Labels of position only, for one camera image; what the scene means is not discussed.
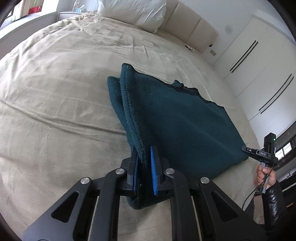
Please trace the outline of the black jacket right forearm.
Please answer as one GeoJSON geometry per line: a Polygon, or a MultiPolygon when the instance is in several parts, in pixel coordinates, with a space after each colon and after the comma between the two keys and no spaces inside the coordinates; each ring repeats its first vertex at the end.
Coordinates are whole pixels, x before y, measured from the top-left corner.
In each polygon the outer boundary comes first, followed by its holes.
{"type": "Polygon", "coordinates": [[[283,192],[278,181],[262,194],[264,224],[274,226],[287,214],[283,192]]]}

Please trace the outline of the person's right hand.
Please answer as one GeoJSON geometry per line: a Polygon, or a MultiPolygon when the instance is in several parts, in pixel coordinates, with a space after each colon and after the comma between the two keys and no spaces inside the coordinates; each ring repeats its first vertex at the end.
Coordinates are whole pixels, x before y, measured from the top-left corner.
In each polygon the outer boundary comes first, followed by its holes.
{"type": "Polygon", "coordinates": [[[257,186],[264,184],[264,187],[269,189],[276,184],[275,171],[270,167],[263,167],[262,164],[260,164],[256,170],[255,184],[257,186]]]}

